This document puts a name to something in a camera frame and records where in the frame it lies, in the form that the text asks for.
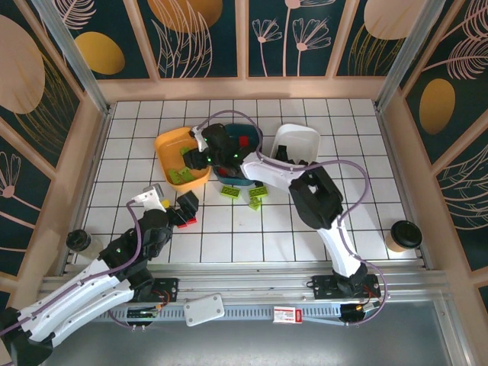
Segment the paper cup with black lid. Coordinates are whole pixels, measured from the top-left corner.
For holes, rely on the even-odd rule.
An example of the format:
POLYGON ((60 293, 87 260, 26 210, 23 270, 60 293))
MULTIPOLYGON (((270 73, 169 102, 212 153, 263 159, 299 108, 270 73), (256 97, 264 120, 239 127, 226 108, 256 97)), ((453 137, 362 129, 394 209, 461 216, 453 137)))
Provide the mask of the paper cup with black lid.
POLYGON ((422 233, 408 220, 395 222, 385 239, 386 247, 393 252, 418 249, 422 243, 422 233))

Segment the white plastic container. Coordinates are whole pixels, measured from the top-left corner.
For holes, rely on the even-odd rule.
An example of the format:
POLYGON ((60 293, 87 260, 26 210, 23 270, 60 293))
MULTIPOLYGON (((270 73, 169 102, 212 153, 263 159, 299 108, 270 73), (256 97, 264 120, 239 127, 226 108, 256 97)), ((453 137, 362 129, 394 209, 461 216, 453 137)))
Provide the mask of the white plastic container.
POLYGON ((278 128, 271 148, 270 157, 275 159, 278 145, 287 147, 288 162, 298 164, 305 160, 314 162, 319 153, 320 134, 310 127, 284 124, 278 128))

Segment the aluminium frame post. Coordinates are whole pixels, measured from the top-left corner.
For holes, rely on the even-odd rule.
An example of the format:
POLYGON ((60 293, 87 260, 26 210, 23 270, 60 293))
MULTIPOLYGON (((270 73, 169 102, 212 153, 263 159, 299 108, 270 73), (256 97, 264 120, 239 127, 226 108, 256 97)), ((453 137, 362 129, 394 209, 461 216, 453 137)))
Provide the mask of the aluminium frame post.
POLYGON ((414 17, 411 31, 400 48, 390 71, 387 73, 384 84, 374 102, 375 111, 381 114, 390 103, 395 91, 400 86, 409 67, 419 54, 422 45, 432 32, 438 19, 443 19, 441 13, 447 0, 426 0, 419 14, 414 17))
POLYGON ((84 86, 95 107, 106 117, 108 116, 109 107, 107 100, 103 96, 98 83, 84 61, 79 48, 70 34, 68 28, 64 25, 59 16, 55 5, 51 0, 31 0, 39 15, 44 20, 47 29, 52 34, 56 44, 61 48, 66 56, 67 61, 72 66, 79 81, 84 86))

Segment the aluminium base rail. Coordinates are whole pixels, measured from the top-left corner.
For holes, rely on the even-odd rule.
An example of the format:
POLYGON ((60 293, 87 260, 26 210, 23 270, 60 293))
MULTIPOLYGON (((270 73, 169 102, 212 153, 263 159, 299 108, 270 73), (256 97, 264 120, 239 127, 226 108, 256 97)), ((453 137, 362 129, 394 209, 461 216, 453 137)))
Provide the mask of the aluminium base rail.
MULTIPOLYGON (((443 271, 427 270, 420 260, 379 261, 389 302, 445 300, 451 291, 443 271)), ((220 293, 226 305, 312 303, 307 282, 330 275, 330 262, 189 263, 149 265, 156 278, 178 279, 178 302, 220 293)))

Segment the orange plastic container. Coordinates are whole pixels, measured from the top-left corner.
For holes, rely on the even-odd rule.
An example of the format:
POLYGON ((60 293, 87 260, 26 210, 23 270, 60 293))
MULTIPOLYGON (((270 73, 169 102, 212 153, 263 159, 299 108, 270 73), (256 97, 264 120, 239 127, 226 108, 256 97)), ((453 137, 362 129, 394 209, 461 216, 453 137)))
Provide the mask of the orange plastic container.
POLYGON ((185 193, 203 186, 208 182, 210 177, 210 167, 207 167, 202 170, 190 169, 195 180, 183 182, 180 185, 172 184, 169 178, 169 169, 175 169, 179 173, 182 169, 187 168, 185 161, 180 154, 180 148, 185 146, 190 149, 197 148, 197 142, 190 137, 189 131, 189 127, 180 127, 175 130, 170 130, 169 132, 160 134, 154 142, 156 155, 166 181, 179 193, 185 193))

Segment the white plastic box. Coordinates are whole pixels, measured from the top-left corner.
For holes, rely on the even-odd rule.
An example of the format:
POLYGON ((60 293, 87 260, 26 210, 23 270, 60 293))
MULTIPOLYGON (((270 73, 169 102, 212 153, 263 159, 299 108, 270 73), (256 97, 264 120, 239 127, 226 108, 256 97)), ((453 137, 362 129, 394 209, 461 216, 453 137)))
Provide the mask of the white plastic box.
POLYGON ((189 327, 197 326, 225 316, 221 294, 215 293, 188 301, 183 306, 185 322, 189 327))

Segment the red and white card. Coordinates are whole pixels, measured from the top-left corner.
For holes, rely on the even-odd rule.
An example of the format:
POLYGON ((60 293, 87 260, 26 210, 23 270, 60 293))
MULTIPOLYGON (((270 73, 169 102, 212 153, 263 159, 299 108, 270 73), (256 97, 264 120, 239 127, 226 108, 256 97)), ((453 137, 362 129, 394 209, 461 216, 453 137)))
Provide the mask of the red and white card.
POLYGON ((296 307, 276 306, 273 308, 273 323, 301 324, 303 311, 296 307))

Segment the black controller board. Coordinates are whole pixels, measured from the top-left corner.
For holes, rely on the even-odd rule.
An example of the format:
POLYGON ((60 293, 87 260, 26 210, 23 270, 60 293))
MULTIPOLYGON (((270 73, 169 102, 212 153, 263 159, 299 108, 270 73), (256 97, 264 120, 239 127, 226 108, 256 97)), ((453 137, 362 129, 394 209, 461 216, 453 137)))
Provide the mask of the black controller board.
POLYGON ((156 307, 129 307, 127 309, 126 318, 128 321, 147 321, 151 322, 160 314, 160 310, 156 307))
POLYGON ((344 323, 359 323, 363 321, 369 313, 379 307, 380 301, 342 304, 340 306, 339 319, 344 323))

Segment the clear cup with black lid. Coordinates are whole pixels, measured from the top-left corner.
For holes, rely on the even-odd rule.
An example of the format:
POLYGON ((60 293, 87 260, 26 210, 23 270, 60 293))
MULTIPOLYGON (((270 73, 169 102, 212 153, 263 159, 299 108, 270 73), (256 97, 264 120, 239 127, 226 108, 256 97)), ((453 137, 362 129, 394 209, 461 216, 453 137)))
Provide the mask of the clear cup with black lid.
POLYGON ((98 238, 83 229, 73 230, 68 233, 66 246, 73 252, 90 260, 97 259, 104 248, 98 238))

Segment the teal plastic container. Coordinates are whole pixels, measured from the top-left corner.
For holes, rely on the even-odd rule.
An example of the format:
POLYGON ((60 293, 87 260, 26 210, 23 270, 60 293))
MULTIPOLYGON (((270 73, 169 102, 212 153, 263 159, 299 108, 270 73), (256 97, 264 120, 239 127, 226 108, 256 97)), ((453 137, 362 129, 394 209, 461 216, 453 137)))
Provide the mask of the teal plastic container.
MULTIPOLYGON (((240 136, 249 137, 249 146, 247 147, 257 147, 258 145, 258 131, 254 126, 249 124, 227 124, 225 126, 225 131, 230 136, 230 138, 239 145, 240 136)), ((223 169, 213 169, 213 173, 216 175, 217 180, 224 185, 232 186, 250 186, 254 184, 254 181, 248 180, 240 177, 231 177, 224 172, 223 169)))

